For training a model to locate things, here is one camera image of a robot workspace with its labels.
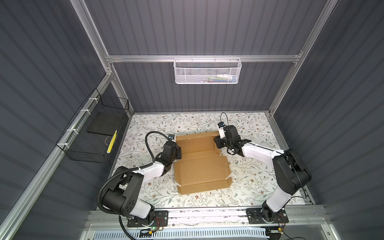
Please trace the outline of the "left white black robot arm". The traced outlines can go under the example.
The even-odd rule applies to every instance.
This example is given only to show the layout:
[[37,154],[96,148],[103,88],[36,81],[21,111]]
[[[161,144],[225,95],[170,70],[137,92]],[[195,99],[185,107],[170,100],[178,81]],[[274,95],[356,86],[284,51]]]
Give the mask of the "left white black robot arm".
[[108,214],[152,222],[155,208],[139,199],[141,187],[154,178],[164,176],[174,161],[181,158],[182,148],[176,142],[167,141],[153,163],[132,169],[119,167],[97,195],[99,209]]

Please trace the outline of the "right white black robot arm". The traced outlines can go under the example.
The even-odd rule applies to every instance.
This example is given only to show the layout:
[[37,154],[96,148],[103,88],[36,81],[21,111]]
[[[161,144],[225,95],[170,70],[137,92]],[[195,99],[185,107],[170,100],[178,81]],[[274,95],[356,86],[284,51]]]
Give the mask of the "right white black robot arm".
[[273,150],[262,147],[251,140],[242,139],[235,126],[225,125],[224,122],[218,123],[218,130],[219,136],[214,138],[217,148],[226,148],[230,155],[253,158],[273,166],[278,186],[263,202],[261,210],[263,218],[271,222],[296,192],[312,179],[308,167],[293,149]]

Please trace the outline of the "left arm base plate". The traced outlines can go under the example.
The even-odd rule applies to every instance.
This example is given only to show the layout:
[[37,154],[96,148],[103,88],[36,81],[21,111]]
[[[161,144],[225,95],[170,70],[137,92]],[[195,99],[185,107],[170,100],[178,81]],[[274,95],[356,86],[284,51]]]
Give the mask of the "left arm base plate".
[[166,227],[168,225],[168,219],[169,211],[154,210],[144,219],[139,217],[129,218],[127,227]]

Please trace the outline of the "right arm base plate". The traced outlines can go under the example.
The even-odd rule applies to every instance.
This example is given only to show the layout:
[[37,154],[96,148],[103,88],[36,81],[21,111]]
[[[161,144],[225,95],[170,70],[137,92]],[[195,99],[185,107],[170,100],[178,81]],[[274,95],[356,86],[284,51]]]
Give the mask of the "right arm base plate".
[[248,208],[246,216],[250,224],[287,224],[289,222],[285,210],[274,213],[265,208]]

